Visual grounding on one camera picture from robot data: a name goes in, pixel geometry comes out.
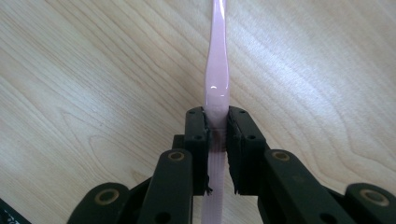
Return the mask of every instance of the translucent pink strip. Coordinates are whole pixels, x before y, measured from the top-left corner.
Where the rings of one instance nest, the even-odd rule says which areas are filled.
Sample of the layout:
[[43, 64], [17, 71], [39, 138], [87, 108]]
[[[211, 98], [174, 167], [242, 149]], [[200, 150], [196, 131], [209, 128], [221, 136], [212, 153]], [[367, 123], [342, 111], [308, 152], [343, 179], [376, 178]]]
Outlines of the translucent pink strip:
[[213, 0], [212, 30], [205, 75], [205, 113], [212, 132], [208, 158], [209, 187], [204, 196], [203, 224], [220, 224], [224, 189], [225, 137], [230, 105], [229, 74], [225, 42], [226, 0]]

